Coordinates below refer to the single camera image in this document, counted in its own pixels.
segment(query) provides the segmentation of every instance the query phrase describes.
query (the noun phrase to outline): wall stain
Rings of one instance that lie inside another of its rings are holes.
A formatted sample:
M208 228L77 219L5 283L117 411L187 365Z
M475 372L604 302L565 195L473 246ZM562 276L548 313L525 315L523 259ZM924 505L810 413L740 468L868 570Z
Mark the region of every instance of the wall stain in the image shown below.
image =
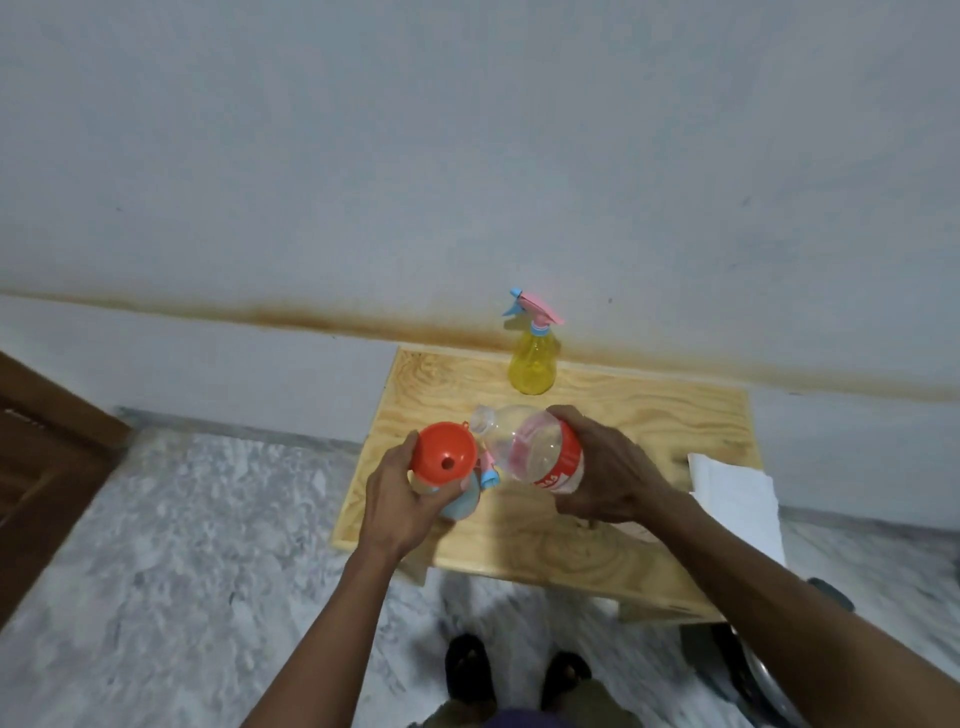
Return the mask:
M0 295L34 301L73 303L118 311L169 316L197 321L220 321L259 328L316 331L334 336L397 341L426 346L451 347L484 352L510 352L516 343L513 328L469 328L463 323L423 322L391 313L360 314L355 311L318 311L301 303L264 303L225 307L206 303L142 303L121 297L69 296L25 293L0 289ZM570 342L561 349L562 360L605 367L635 369L680 376L709 376L753 385L801 392L834 392L892 400L926 402L960 401L960 387L924 385L877 376L793 370L742 361L690 355L651 354L629 347Z

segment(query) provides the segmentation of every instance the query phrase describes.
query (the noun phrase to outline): yellow spray bottle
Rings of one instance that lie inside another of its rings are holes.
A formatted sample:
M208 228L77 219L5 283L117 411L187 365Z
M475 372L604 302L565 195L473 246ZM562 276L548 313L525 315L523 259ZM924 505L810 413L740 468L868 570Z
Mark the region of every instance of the yellow spray bottle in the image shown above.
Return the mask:
M533 294L512 288L516 299L513 307L504 316L514 316L520 311L530 314L530 329L523 332L510 361L507 376L510 383L525 395L541 395L553 386L557 378L557 354L560 344L550 330L551 324L562 324L546 303Z

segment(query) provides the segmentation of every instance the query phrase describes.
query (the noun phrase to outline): hand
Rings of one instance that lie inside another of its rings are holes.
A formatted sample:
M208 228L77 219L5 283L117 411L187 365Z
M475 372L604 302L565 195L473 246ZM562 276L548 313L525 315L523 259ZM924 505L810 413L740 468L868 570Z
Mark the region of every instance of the hand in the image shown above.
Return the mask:
M639 445L568 404L547 407L573 429L584 450L584 478L576 491L555 496L557 512L582 519L648 525L665 499L678 495Z
M450 483L429 495L415 493L407 471L416 445L415 431L401 445L388 449L367 478L367 509L357 548L385 555L394 565L423 543L440 512L465 490L460 483Z

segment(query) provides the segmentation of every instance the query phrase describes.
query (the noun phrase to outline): black sandal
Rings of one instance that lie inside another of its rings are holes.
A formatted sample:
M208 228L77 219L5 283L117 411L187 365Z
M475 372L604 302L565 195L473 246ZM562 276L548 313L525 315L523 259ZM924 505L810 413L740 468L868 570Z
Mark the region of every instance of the black sandal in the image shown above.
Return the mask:
M557 698L570 692L584 680L593 677L590 666L580 655L573 652L558 652L546 669L543 691L540 694L540 709L547 711Z
M455 638L444 658L446 691L467 705L496 702L487 649L476 635Z

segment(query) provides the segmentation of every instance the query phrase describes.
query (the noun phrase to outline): wrist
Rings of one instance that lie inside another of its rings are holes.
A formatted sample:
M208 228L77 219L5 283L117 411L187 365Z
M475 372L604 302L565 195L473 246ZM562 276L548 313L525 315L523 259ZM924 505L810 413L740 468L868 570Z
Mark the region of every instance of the wrist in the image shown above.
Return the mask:
M361 541L350 555L350 561L363 570L393 573L399 566L403 555L395 549L379 544L369 544Z
M690 493L664 482L662 487L635 498L633 520L656 535L669 523L686 518L691 505L696 501Z

